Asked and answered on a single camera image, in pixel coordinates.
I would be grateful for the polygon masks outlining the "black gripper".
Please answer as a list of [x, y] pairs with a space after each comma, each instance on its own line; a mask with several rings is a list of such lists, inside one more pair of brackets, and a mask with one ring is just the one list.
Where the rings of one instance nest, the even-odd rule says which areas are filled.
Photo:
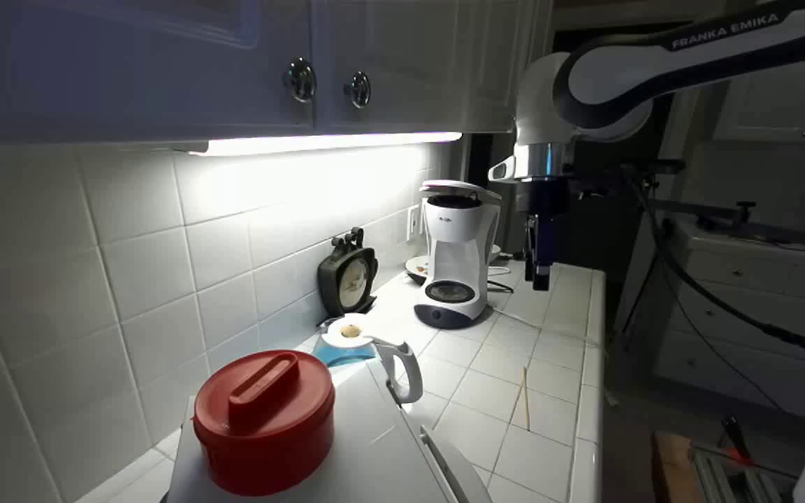
[[528, 183], [525, 262], [528, 276], [534, 276], [534, 290], [548, 290], [551, 285], [553, 229], [556, 218], [569, 209], [569, 197], [570, 189], [565, 175]]

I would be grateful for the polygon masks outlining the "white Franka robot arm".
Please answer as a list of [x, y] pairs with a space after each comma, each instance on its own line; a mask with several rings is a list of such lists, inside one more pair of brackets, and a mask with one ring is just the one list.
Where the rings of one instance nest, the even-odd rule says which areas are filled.
[[528, 188], [525, 280], [537, 290], [551, 285], [553, 218], [580, 143], [632, 137], [661, 94], [804, 60], [805, 0], [770, 0], [650, 35], [602, 35], [537, 59], [518, 88], [516, 153], [488, 169], [493, 182]]

